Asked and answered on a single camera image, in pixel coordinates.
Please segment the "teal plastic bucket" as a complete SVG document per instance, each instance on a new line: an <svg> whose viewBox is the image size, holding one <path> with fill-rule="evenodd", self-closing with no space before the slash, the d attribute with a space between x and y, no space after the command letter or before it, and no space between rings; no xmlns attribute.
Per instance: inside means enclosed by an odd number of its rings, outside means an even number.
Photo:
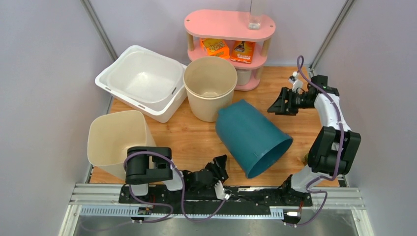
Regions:
<svg viewBox="0 0 417 236"><path fill-rule="evenodd" d="M248 179L274 165L294 140L245 100L220 109L215 130Z"/></svg>

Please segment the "beige round bucket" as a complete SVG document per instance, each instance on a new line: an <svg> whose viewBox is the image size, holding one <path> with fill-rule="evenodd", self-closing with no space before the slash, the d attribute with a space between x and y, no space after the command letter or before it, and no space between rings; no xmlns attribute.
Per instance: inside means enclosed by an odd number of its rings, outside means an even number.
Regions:
<svg viewBox="0 0 417 236"><path fill-rule="evenodd" d="M228 60L211 56L193 60L183 76L193 115L215 122L220 109L231 105L237 82L237 71Z"/></svg>

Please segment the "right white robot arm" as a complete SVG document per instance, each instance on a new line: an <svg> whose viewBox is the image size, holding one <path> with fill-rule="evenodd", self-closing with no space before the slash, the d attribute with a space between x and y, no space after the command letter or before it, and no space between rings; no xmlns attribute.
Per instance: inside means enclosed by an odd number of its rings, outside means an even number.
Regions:
<svg viewBox="0 0 417 236"><path fill-rule="evenodd" d="M353 132L340 109L338 89L329 87L327 76L311 78L307 90L294 72L289 81L292 87L283 87L268 113L295 116L299 109L317 110L322 128L306 155L306 166L290 175L281 185L281 200L287 205L305 200L311 187L324 179L347 174L353 164L361 142L359 133Z"/></svg>

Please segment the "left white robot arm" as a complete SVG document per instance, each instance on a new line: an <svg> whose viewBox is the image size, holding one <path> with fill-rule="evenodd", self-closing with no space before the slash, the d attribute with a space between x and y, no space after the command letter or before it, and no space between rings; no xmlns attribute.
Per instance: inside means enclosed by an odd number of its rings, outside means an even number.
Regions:
<svg viewBox="0 0 417 236"><path fill-rule="evenodd" d="M224 183L227 156L215 157L196 172L179 171L172 160L169 147L131 147L123 163L125 183L132 188L131 197L140 204L150 198L149 184L163 182L169 191L198 191Z"/></svg>

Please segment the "grey cartoon cup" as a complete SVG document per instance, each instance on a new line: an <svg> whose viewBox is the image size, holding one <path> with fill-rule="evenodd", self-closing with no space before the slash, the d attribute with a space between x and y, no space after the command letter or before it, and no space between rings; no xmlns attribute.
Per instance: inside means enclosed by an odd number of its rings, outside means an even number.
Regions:
<svg viewBox="0 0 417 236"><path fill-rule="evenodd" d="M250 69L236 69L238 81L237 86L244 86L249 83L252 70Z"/></svg>

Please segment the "green bottle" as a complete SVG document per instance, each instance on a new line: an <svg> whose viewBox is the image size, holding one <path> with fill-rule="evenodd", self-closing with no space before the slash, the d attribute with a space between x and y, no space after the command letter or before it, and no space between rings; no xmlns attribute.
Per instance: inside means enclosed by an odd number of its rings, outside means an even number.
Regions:
<svg viewBox="0 0 417 236"><path fill-rule="evenodd" d="M303 163L303 165L308 165L308 153L303 157L303 159L302 159L302 163Z"/></svg>

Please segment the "orange snack box right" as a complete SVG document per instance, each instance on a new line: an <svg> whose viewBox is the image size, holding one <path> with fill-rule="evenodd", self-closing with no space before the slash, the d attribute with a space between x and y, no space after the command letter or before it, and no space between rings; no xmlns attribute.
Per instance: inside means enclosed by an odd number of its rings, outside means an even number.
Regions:
<svg viewBox="0 0 417 236"><path fill-rule="evenodd" d="M255 45L255 42L235 41L230 51L230 60L235 62L251 64L255 51Z"/></svg>

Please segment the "orange snack box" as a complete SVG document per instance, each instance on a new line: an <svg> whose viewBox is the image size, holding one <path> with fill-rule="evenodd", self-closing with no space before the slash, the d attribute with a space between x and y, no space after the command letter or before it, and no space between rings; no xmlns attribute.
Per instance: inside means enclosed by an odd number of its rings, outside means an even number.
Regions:
<svg viewBox="0 0 417 236"><path fill-rule="evenodd" d="M251 64L255 51L255 45L255 42L235 41L230 51L230 60L235 62Z"/></svg>
<svg viewBox="0 0 417 236"><path fill-rule="evenodd" d="M230 49L224 39L200 38L200 47L207 56L230 58Z"/></svg>

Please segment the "orange snack box left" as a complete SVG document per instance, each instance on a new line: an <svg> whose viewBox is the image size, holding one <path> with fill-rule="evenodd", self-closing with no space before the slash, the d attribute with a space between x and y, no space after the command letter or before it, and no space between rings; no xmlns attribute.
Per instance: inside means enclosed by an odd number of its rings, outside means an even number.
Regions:
<svg viewBox="0 0 417 236"><path fill-rule="evenodd" d="M207 56L230 58L230 49L224 39L200 38L200 47Z"/></svg>

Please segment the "clear glass bottle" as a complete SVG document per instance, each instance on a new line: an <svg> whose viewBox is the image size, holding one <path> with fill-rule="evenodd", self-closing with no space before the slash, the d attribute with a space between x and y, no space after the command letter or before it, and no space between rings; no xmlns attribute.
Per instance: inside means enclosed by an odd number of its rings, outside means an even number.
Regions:
<svg viewBox="0 0 417 236"><path fill-rule="evenodd" d="M263 9L263 0L251 0L248 20L248 28L250 30L258 30L260 28Z"/></svg>

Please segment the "pink three-tier shelf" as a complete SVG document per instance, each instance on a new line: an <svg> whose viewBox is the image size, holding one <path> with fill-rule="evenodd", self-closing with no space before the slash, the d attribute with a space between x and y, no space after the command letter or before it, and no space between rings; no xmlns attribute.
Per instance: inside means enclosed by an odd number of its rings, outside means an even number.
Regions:
<svg viewBox="0 0 417 236"><path fill-rule="evenodd" d="M259 29L249 29L249 17L249 12L243 11L200 9L189 13L184 19L187 32L187 53L191 61L205 56L203 49L199 46L199 38L224 39L229 46L232 46L234 41L257 43L251 64L232 62L236 69L246 69L252 72L246 84L236 87L239 91L250 91L259 85L263 67L268 58L271 38L276 29L274 20L268 15L261 16Z"/></svg>

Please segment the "white square plastic bin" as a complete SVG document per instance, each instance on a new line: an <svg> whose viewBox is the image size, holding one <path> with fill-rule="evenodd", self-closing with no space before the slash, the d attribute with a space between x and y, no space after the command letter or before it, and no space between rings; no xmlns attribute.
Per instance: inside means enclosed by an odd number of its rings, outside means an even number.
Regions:
<svg viewBox="0 0 417 236"><path fill-rule="evenodd" d="M128 47L95 84L150 118L166 123L186 98L186 65L138 45Z"/></svg>

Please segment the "beige square waste bin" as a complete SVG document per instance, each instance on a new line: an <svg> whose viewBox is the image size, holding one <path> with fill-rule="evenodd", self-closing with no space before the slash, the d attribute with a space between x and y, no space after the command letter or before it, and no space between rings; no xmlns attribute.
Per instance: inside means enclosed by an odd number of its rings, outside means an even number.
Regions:
<svg viewBox="0 0 417 236"><path fill-rule="evenodd" d="M145 116L136 110L106 114L90 125L87 157L95 167L125 179L124 161L131 147L155 147Z"/></svg>

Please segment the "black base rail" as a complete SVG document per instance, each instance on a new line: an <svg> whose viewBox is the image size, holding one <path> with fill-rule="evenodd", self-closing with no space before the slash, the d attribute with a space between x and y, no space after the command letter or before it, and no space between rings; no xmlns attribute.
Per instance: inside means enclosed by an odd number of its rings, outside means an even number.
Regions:
<svg viewBox="0 0 417 236"><path fill-rule="evenodd" d="M280 196L282 188L249 188L248 186L225 186L226 192L231 194L217 212L217 216L274 216L271 213L273 207L299 210L300 207L311 207L311 196L300 199L284 199ZM169 191L164 185L152 185L146 196L140 200L168 204L173 207L173 214L183 216L181 210L181 191ZM186 192L184 210L188 217L203 218L214 213L220 206L221 200L217 199L213 188Z"/></svg>

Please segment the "aluminium frame rail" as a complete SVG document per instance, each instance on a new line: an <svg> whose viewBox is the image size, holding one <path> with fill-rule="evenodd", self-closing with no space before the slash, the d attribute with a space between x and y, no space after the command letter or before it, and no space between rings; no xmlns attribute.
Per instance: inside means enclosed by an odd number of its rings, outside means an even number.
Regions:
<svg viewBox="0 0 417 236"><path fill-rule="evenodd" d="M78 183L69 203L78 207L78 212L86 216L121 216L132 218L204 219L255 219L287 220L299 217L302 222L309 219L308 211L316 216L316 222L330 224L335 216L348 213L353 218L352 226L360 236L374 234L360 191L349 187L318 187L314 194L304 200L283 202L279 187L227 186L230 199L222 203L214 190L187 193L180 203L181 192L170 192L164 185L151 185L149 196L141 202L129 194L122 184L82 184Z"/></svg>

